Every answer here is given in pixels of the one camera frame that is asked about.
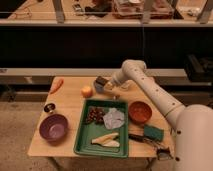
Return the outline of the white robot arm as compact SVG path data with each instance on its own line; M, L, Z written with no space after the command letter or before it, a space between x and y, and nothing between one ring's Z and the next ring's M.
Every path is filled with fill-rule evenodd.
M125 60L105 88L134 81L176 132L174 171L213 171L213 109L185 106L145 74L141 60Z

